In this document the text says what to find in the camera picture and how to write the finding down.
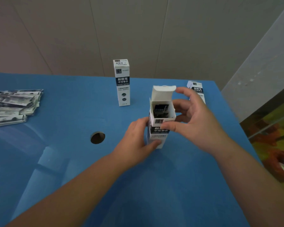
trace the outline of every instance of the blue table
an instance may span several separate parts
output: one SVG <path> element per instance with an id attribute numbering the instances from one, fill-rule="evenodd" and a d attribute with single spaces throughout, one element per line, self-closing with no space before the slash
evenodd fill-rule
<path id="1" fill-rule="evenodd" d="M 207 106 L 224 130 L 256 153 L 216 84 L 201 81 Z M 128 125 L 148 116 L 153 85 L 187 80 L 130 80 L 131 105 L 118 106 L 111 77 L 0 73 L 0 90 L 44 89 L 26 123 L 0 127 L 0 226 L 110 153 Z M 185 98 L 174 93 L 173 98 Z M 92 144 L 91 134 L 105 133 Z M 85 226 L 248 226 L 216 162 L 171 132 L 163 149 L 125 172 Z"/>

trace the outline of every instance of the round hole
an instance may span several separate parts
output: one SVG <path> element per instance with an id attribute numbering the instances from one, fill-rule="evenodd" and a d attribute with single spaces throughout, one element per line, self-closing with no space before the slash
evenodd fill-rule
<path id="1" fill-rule="evenodd" d="M 102 133 L 101 131 L 94 132 L 91 135 L 91 142 L 93 144 L 99 144 L 99 143 L 103 142 L 104 139 L 105 139 L 105 134 Z"/>

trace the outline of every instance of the left hand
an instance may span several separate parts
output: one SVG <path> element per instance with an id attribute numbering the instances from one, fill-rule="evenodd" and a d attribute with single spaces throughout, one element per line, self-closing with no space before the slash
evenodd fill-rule
<path id="1" fill-rule="evenodd" d="M 132 122 L 125 132 L 123 139 L 112 152 L 112 155 L 120 161 L 126 169 L 142 162 L 161 144 L 160 140 L 155 140 L 148 145 L 144 144 L 143 136 L 147 123 L 148 117 Z"/>

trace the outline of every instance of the white box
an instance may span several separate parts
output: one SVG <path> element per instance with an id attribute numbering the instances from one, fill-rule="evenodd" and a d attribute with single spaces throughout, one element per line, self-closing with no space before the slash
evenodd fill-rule
<path id="1" fill-rule="evenodd" d="M 205 103 L 205 97 L 204 97 L 203 87 L 202 87 L 201 83 L 189 80 L 188 83 L 187 83 L 187 87 L 192 89 L 192 90 L 194 90 L 194 91 L 196 91 L 197 94 L 200 95 L 201 99 Z"/>
<path id="2" fill-rule="evenodd" d="M 127 59 L 113 60 L 119 106 L 130 105 L 129 63 Z"/>
<path id="3" fill-rule="evenodd" d="M 160 129 L 160 126 L 165 121 L 174 121 L 176 119 L 176 112 L 171 99 L 175 90 L 176 86 L 153 86 L 150 99 L 147 143 L 149 144 L 154 140 L 161 140 L 162 143 L 157 149 L 163 147 L 170 131 Z"/>

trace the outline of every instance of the qr code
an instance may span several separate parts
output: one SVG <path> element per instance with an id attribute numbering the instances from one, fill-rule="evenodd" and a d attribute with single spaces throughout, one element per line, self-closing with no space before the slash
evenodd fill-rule
<path id="1" fill-rule="evenodd" d="M 156 119 L 155 123 L 163 123 L 163 119 Z"/>

